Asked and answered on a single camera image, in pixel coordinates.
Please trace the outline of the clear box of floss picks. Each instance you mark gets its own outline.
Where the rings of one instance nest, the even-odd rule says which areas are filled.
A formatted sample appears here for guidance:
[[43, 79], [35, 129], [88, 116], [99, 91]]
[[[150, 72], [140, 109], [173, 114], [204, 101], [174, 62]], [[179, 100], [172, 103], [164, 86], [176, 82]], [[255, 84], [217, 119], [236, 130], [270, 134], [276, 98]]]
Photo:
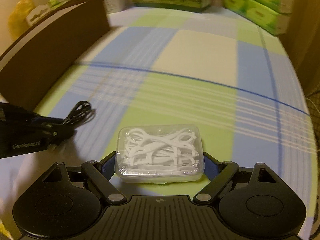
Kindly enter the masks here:
[[114, 168], [125, 183], [196, 181], [205, 168], [199, 129], [192, 124], [124, 127]]

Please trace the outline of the large brown storage box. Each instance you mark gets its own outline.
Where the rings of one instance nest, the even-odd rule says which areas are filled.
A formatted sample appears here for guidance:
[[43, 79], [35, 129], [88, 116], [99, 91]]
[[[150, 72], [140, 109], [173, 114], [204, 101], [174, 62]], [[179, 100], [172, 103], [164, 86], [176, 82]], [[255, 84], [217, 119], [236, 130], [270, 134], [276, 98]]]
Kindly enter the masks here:
[[35, 109], [57, 79], [110, 29], [103, 0], [72, 0], [48, 13], [1, 55], [1, 96]]

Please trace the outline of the checked bed sheet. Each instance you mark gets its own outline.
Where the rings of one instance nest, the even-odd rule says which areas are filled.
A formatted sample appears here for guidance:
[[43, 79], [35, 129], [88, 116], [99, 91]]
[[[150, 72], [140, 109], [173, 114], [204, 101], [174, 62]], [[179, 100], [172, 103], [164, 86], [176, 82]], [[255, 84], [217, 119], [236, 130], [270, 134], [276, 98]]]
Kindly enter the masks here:
[[64, 118], [87, 100], [95, 116], [52, 151], [1, 160], [1, 220], [15, 239], [15, 200], [56, 161], [79, 166], [116, 149], [128, 126], [193, 124], [204, 151], [241, 167], [266, 163], [303, 200], [311, 234], [317, 154], [303, 91], [281, 42], [226, 9], [132, 8], [37, 106]]

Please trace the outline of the green tissue pack bundle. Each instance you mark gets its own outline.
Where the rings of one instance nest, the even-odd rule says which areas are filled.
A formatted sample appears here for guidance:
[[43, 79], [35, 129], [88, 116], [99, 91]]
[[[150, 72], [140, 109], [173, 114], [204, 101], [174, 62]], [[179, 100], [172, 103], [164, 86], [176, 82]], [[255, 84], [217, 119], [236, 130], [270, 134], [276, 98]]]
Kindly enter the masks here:
[[281, 35], [287, 31], [293, 0], [223, 0], [223, 5], [272, 35]]

